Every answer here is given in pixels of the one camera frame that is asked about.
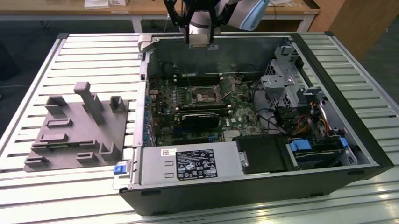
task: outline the table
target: table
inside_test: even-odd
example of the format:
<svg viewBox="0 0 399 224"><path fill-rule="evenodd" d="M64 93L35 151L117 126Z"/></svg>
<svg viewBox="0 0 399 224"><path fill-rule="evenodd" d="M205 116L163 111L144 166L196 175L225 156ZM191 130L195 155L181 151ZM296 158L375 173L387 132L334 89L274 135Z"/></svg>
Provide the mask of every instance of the table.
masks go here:
<svg viewBox="0 0 399 224"><path fill-rule="evenodd" d="M335 37L307 33L308 44L394 164L399 164L399 107ZM113 189L112 166L25 173L21 171L47 110L48 95L73 96L77 81L92 83L100 100L129 100L124 160L132 157L131 133L140 59L139 34L60 35L15 117L0 139L1 223L380 223L399 218L399 167L351 183L327 196L141 217ZM304 67L312 84L318 80Z"/></svg>
<svg viewBox="0 0 399 224"><path fill-rule="evenodd" d="M319 14L303 0L284 7L268 7L263 20L300 20L298 32L306 32ZM0 20L131 20L136 33L143 32L141 20L167 20L163 0L131 0L127 6L84 10L84 0L1 0Z"/></svg>

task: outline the metal table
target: metal table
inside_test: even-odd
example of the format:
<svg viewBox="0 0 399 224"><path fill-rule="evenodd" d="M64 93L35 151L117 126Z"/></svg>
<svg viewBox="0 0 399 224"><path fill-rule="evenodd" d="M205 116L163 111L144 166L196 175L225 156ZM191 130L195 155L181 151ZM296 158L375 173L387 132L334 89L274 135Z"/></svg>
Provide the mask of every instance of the metal table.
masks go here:
<svg viewBox="0 0 399 224"><path fill-rule="evenodd" d="M302 37L398 165L398 105L335 37L324 33L303 33ZM25 173L21 169L47 114L43 105L48 95L61 94L65 101L79 101L72 94L77 81L91 82L100 100L116 93L129 100L124 159L132 156L137 38L139 34L59 36L0 140L0 223L335 224L394 222L399 218L399 167L328 196L153 217L139 216L117 195L112 166Z"/></svg>

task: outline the green motherboard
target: green motherboard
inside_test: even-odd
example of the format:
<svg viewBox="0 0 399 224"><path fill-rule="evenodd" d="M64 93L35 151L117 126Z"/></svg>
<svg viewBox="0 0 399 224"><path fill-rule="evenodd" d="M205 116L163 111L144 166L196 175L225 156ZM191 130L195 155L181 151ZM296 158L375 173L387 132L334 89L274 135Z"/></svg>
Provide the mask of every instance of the green motherboard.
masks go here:
<svg viewBox="0 0 399 224"><path fill-rule="evenodd" d="M259 117L251 103L253 81L245 81L240 75L220 78L212 86L179 86L176 80L151 80L153 129L157 146L231 141L240 135L261 133ZM185 130L180 125L183 110L195 108L193 114L213 112L203 110L211 106L223 111L219 124L213 128Z"/></svg>

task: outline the metal bracket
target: metal bracket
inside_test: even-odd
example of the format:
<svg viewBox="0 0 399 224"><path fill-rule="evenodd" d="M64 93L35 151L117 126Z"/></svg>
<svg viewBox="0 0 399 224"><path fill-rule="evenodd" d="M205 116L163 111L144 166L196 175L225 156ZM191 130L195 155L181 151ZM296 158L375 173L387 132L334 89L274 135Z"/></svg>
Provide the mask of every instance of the metal bracket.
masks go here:
<svg viewBox="0 0 399 224"><path fill-rule="evenodd" d="M152 34L141 34L137 40L139 52L145 53L152 48L151 44L152 44Z"/></svg>

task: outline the floor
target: floor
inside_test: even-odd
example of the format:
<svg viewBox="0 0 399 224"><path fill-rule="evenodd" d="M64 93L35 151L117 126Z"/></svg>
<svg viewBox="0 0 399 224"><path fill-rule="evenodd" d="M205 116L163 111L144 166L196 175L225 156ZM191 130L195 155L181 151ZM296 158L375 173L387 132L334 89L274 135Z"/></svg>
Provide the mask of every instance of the floor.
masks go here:
<svg viewBox="0 0 399 224"><path fill-rule="evenodd" d="M164 21L145 21L144 32L161 32ZM17 64L19 74L0 81L0 135L24 98L28 86L40 69L59 33L129 33L129 21L52 21L44 29L39 21L0 21L0 44L3 43ZM167 24L167 31L177 31ZM392 22L362 64L374 78L399 102L399 18Z"/></svg>

